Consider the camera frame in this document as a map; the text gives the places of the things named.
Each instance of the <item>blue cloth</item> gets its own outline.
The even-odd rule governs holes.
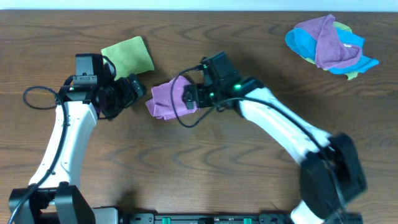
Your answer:
[[[337,34],[344,44],[353,44],[360,47],[363,47],[365,39],[355,35],[351,32],[344,31],[340,28],[337,28]],[[315,52],[317,41],[305,30],[301,28],[295,28],[289,31],[285,37],[286,44],[296,53],[298,53],[303,58],[310,58],[312,60],[315,59]],[[362,55],[359,59],[358,63],[346,68],[331,68],[329,72],[341,75],[348,72],[358,71],[360,73],[366,72],[371,67],[378,65],[379,61],[376,59],[368,58],[367,56]]]

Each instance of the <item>white backdrop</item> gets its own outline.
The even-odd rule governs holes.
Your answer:
[[[0,9],[398,12],[398,0],[0,0]]]

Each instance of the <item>wooden surface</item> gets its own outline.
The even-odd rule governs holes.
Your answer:
[[[366,223],[397,223],[397,14],[334,13],[366,38],[364,54],[381,62],[352,81],[307,63],[284,42],[296,23],[324,15],[0,12],[0,222],[8,219],[11,190],[25,187],[36,171],[54,124],[54,110],[26,107],[22,92],[32,85],[58,90],[75,71],[75,54],[100,53],[140,35],[155,63],[154,72],[139,75],[149,88],[225,50],[243,74],[261,79],[299,116],[331,133],[349,134],[369,184],[349,209],[361,212]],[[151,117],[144,104],[149,98],[150,92],[95,127],[81,174],[81,191],[92,207],[247,213],[291,210],[299,202],[297,165],[255,124],[226,111],[185,129]]]

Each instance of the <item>purple cloth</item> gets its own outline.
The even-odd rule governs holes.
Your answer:
[[[328,15],[301,22],[294,27],[305,30],[318,41],[315,53],[318,68],[346,68],[357,64],[362,56],[360,46],[340,42],[336,28],[333,27],[334,21],[335,17]]]
[[[160,86],[155,86],[150,89],[152,92],[152,99],[148,100],[145,104],[148,107],[150,115],[156,117],[157,119],[164,118],[165,120],[168,120],[175,118],[172,101],[170,98],[170,89],[172,87],[173,80],[174,78],[168,83],[164,83]],[[198,109],[195,106],[194,109],[188,110],[185,106],[185,103],[182,101],[184,86],[189,84],[190,82],[182,76],[179,76],[177,81],[175,81],[173,88],[173,99],[175,110],[177,111],[178,116],[193,113]]]

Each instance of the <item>cable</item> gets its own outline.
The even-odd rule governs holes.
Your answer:
[[[28,198],[30,198],[30,196],[44,183],[44,181],[51,175],[51,173],[53,172],[55,166],[57,165],[57,162],[59,160],[59,157],[61,155],[62,152],[62,147],[63,147],[63,143],[65,142],[65,138],[67,135],[67,128],[68,128],[68,116],[67,116],[67,109],[65,107],[65,105],[63,104],[63,100],[61,99],[61,97],[58,95],[58,93],[54,92],[52,89],[47,88],[45,86],[32,86],[29,87],[28,89],[25,90],[22,99],[24,100],[24,103],[28,106],[30,106],[31,108],[34,109],[38,109],[38,110],[47,110],[50,108],[38,108],[38,107],[34,107],[32,105],[30,105],[27,100],[26,100],[26,95],[28,94],[28,92],[30,92],[31,90],[35,90],[35,89],[40,89],[40,90],[47,90],[49,92],[51,92],[56,99],[59,101],[61,107],[62,107],[62,113],[63,113],[63,125],[62,125],[62,132],[61,132],[61,138],[60,138],[60,143],[58,145],[58,149],[55,153],[54,156],[54,160],[52,161],[50,168],[47,170],[47,172],[44,174],[44,176],[35,184],[33,185],[29,191],[21,198],[21,200],[18,202],[16,208],[14,209],[14,211],[12,212],[10,219],[8,220],[8,224],[12,224],[15,217],[17,216],[19,210],[22,208],[23,204],[25,204],[26,200]]]
[[[246,100],[246,101],[251,101],[251,102],[255,102],[255,103],[260,103],[260,104],[262,104],[262,105],[268,106],[268,107],[270,107],[270,108],[276,110],[276,112],[280,113],[282,116],[286,117],[290,122],[292,122],[294,125],[296,125],[296,127],[298,127],[305,135],[307,135],[308,138],[314,143],[314,145],[315,145],[317,148],[319,148],[319,152],[320,152],[321,156],[323,157],[323,159],[324,159],[324,161],[325,161],[326,168],[328,169],[328,171],[329,171],[329,173],[330,173],[330,175],[331,175],[331,179],[332,179],[333,185],[335,186],[336,194],[337,194],[337,197],[338,197],[338,200],[339,200],[339,204],[340,204],[340,209],[341,209],[343,215],[346,216],[347,211],[346,211],[346,209],[345,209],[344,197],[343,197],[343,194],[342,194],[342,192],[341,192],[340,185],[339,185],[339,183],[338,183],[336,174],[335,174],[335,172],[333,171],[333,168],[332,168],[332,165],[330,164],[330,161],[328,160],[328,156],[327,156],[327,155],[325,154],[325,152],[323,152],[323,150],[322,150],[323,147],[322,147],[322,146],[319,144],[319,142],[313,137],[312,133],[310,133],[310,132],[309,132],[306,128],[304,128],[298,121],[296,121],[295,119],[293,119],[291,116],[289,116],[288,114],[286,114],[283,110],[281,110],[279,107],[273,105],[272,103],[268,103],[268,102],[265,102],[265,101],[262,101],[262,100],[257,100],[257,99],[248,98],[248,97],[234,97],[234,98],[229,98],[229,99],[222,100],[222,101],[220,101],[220,102],[214,104],[210,109],[208,109],[208,110],[206,111],[206,113],[204,113],[201,117],[199,117],[193,124],[187,125],[187,124],[183,123],[183,122],[181,121],[180,117],[178,116],[177,111],[176,111],[176,109],[175,109],[175,104],[174,104],[174,99],[173,99],[173,88],[174,88],[174,83],[176,82],[176,80],[177,80],[177,78],[178,78],[179,76],[183,75],[183,74],[186,73],[186,72],[192,71],[192,70],[200,70],[200,65],[197,65],[197,66],[192,67],[192,68],[185,69],[185,70],[183,70],[182,72],[180,72],[180,73],[174,78],[173,83],[172,83],[172,86],[171,86],[171,90],[170,90],[170,97],[171,97],[171,102],[172,102],[172,107],[173,107],[174,115],[175,115],[175,117],[177,118],[178,122],[179,122],[182,126],[184,126],[184,127],[186,127],[186,128],[193,128],[193,127],[195,127],[196,125],[198,125],[198,123],[199,123],[200,121],[202,121],[203,119],[205,119],[206,116],[208,116],[215,108],[218,109],[221,105],[223,105],[223,104],[225,104],[225,103],[227,103],[227,102],[229,102],[229,101]]]

